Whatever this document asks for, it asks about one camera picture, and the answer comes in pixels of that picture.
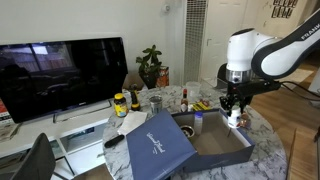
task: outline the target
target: white tv stand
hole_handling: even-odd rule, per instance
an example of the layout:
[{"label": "white tv stand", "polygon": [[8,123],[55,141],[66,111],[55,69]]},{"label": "white tv stand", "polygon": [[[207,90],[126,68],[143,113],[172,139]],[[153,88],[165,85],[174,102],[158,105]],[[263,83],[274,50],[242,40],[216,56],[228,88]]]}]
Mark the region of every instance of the white tv stand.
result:
[{"label": "white tv stand", "polygon": [[[99,108],[101,108],[101,104],[95,104],[88,106],[86,110]],[[38,135],[44,132],[53,146],[56,159],[58,159],[55,171],[72,179],[74,176],[105,162],[102,135],[106,122],[113,112],[112,103],[110,108],[58,123],[53,123],[52,116],[24,122],[10,141],[0,143],[0,162],[1,158],[31,148]],[[92,127],[94,127],[94,132],[76,136],[76,134]],[[10,172],[17,167],[18,165],[12,165],[0,169],[0,173]]]}]

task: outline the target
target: black chair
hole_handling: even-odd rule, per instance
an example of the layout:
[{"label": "black chair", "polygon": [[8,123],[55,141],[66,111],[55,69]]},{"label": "black chair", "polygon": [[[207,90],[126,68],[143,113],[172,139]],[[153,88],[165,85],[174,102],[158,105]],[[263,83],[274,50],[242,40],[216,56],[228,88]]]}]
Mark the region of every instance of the black chair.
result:
[{"label": "black chair", "polygon": [[56,160],[47,136],[41,133],[28,152],[20,168],[13,173],[0,174],[1,180],[50,180],[55,176],[66,180],[54,172]]},{"label": "black chair", "polygon": [[227,73],[227,63],[224,63],[220,66],[218,70],[217,75],[217,86],[214,87],[214,89],[218,89],[221,91],[227,91],[228,83],[226,79],[226,73]]}]

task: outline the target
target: drawer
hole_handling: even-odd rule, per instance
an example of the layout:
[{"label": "drawer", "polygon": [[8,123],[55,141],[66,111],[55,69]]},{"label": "drawer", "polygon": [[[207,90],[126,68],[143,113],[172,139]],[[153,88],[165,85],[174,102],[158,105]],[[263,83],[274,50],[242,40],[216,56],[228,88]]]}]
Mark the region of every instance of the drawer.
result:
[{"label": "drawer", "polygon": [[68,161],[76,175],[105,163],[102,142],[69,154]]}]

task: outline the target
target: white door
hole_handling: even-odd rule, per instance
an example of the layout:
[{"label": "white door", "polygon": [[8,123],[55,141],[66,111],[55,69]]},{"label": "white door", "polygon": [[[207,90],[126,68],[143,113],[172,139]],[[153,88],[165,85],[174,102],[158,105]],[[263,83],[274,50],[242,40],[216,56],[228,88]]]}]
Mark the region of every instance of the white door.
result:
[{"label": "white door", "polygon": [[201,58],[201,78],[215,78],[227,62],[230,36],[241,30],[248,0],[209,0]]}]

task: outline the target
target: bottle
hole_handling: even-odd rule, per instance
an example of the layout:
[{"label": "bottle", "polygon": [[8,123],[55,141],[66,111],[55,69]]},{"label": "bottle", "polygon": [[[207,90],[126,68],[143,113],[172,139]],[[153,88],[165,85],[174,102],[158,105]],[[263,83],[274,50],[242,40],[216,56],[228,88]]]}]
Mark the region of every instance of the bottle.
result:
[{"label": "bottle", "polygon": [[131,95],[131,110],[132,111],[140,111],[140,103],[138,101],[138,95],[136,90],[131,90],[130,91]]},{"label": "bottle", "polygon": [[194,114],[194,131],[196,135],[200,135],[202,131],[202,122],[203,122],[203,117],[202,117],[202,112],[198,111]]},{"label": "bottle", "polygon": [[228,126],[231,128],[240,127],[241,111],[240,107],[234,106],[231,111],[231,116],[228,117]]},{"label": "bottle", "polygon": [[193,111],[193,105],[192,104],[188,105],[188,112],[191,112],[191,111]]},{"label": "bottle", "polygon": [[183,90],[183,97],[181,99],[181,112],[187,112],[188,110],[188,99],[187,99],[187,89]]},{"label": "bottle", "polygon": [[118,117],[125,117],[129,112],[126,98],[122,93],[114,95],[114,110]]}]

